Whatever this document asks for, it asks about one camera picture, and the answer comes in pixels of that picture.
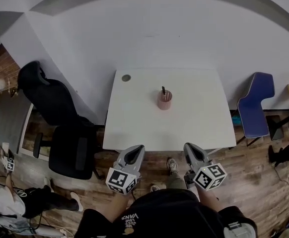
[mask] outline wooden floor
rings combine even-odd
[[[289,113],[278,114],[284,117]],[[223,185],[214,189],[216,196],[225,206],[236,205],[246,217],[254,220],[261,238],[269,237],[273,228],[279,227],[289,218],[289,186],[279,181],[267,156],[269,145],[273,145],[275,151],[278,151],[279,148],[289,144],[287,125],[284,126],[284,132],[285,137],[282,140],[271,141],[267,136],[250,147],[246,147],[246,142],[242,142],[232,150],[222,149],[212,154],[214,162],[221,163],[228,173]],[[235,135],[236,139],[243,136],[241,127],[235,128]],[[118,153],[113,152],[97,153],[95,155],[97,169],[106,175],[117,156]],[[135,191],[136,198],[149,193],[149,186],[152,183],[165,187],[168,157],[178,161],[181,175],[188,170],[182,152],[147,152],[141,168],[143,179]],[[15,159],[16,170],[13,173],[13,181],[18,187],[42,187],[44,176],[48,176],[53,179],[57,193],[69,196],[71,190],[75,191],[80,195],[85,208],[96,210],[104,207],[113,196],[105,181],[99,181],[95,176],[87,181],[72,179],[52,172],[45,161],[29,156],[16,156]],[[277,171],[282,179],[289,181],[289,162],[280,164]],[[49,224],[77,229],[82,214],[52,210],[43,216]]]

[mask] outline black shirt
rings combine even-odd
[[[76,238],[208,237],[223,238],[223,229],[239,221],[257,230],[233,206],[218,213],[184,189],[162,189],[137,199],[114,223],[95,210],[85,210]]]

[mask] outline pink cup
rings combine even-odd
[[[161,110],[168,110],[171,107],[172,93],[165,90],[165,95],[163,91],[158,93],[158,107]]]

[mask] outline person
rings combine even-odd
[[[54,193],[51,181],[44,178],[43,188],[28,188],[26,190],[14,188],[11,173],[5,180],[5,186],[0,184],[0,217],[17,219],[22,216],[32,219],[43,211],[61,209],[83,211],[79,196],[71,192],[71,199]]]
[[[167,189],[153,185],[129,209],[129,197],[116,193],[103,211],[84,211],[75,238],[257,237],[256,224],[236,206],[224,208],[212,191],[198,187],[199,202],[180,178],[177,162],[169,159],[167,165]]]

